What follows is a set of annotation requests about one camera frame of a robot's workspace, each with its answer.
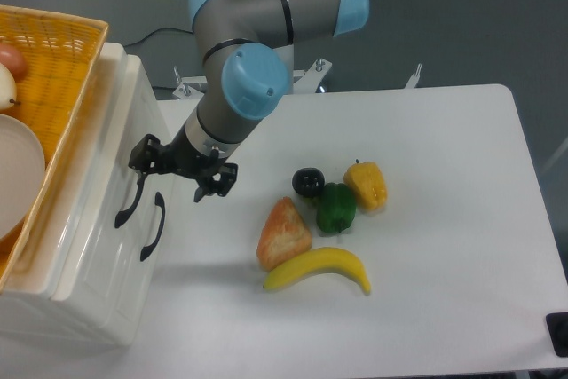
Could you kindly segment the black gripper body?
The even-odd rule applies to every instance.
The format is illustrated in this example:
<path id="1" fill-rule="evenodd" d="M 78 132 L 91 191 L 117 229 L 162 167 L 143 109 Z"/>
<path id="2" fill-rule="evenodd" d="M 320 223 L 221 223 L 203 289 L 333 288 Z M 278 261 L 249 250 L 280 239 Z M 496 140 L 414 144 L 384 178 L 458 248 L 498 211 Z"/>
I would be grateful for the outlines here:
<path id="1" fill-rule="evenodd" d="M 189 140 L 185 130 L 180 130 L 166 147 L 166 171 L 184 178 L 207 180 L 216 174 L 221 182 L 235 182 L 235 164 L 227 163 L 227 157 L 217 146 L 199 151 Z"/>

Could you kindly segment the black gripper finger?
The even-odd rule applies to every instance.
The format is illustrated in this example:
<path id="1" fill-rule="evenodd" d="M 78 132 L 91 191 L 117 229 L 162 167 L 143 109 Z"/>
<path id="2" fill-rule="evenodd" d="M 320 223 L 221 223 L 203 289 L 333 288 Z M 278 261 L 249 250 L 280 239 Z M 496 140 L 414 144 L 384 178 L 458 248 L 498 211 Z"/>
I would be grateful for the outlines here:
<path id="1" fill-rule="evenodd" d="M 233 188 L 238 177 L 238 165 L 225 163 L 213 175 L 195 179 L 198 188 L 194 192 L 193 201 L 200 202 L 206 196 L 226 197 Z"/>
<path id="2" fill-rule="evenodd" d="M 146 178 L 149 175 L 163 175 L 168 172 L 165 158 L 166 146 L 153 134 L 146 134 L 131 150 L 128 166 L 138 177 L 134 201 L 140 201 Z"/>

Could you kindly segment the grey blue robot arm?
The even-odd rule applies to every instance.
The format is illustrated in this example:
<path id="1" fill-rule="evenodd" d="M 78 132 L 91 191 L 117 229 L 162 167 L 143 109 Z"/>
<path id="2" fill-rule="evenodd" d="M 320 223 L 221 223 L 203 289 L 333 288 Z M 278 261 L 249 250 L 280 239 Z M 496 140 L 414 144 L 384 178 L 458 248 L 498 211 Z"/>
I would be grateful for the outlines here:
<path id="1" fill-rule="evenodd" d="M 170 143 L 147 135 L 129 165 L 140 180 L 175 174 L 196 181 L 195 199 L 224 196 L 238 168 L 230 157 L 290 92 L 278 49 L 363 28 L 369 0 L 187 0 L 208 89 Z"/>

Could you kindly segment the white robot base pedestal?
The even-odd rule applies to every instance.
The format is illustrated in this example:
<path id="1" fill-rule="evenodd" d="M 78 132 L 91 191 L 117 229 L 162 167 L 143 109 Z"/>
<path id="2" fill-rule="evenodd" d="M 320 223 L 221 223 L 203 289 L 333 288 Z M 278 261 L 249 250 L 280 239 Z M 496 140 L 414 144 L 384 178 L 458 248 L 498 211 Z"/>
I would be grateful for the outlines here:
<path id="1" fill-rule="evenodd" d="M 295 50 L 294 45 L 286 45 L 274 49 L 274 52 L 278 55 L 279 59 L 284 63 L 288 73 L 289 87 L 287 94 L 294 93 L 294 58 Z"/>

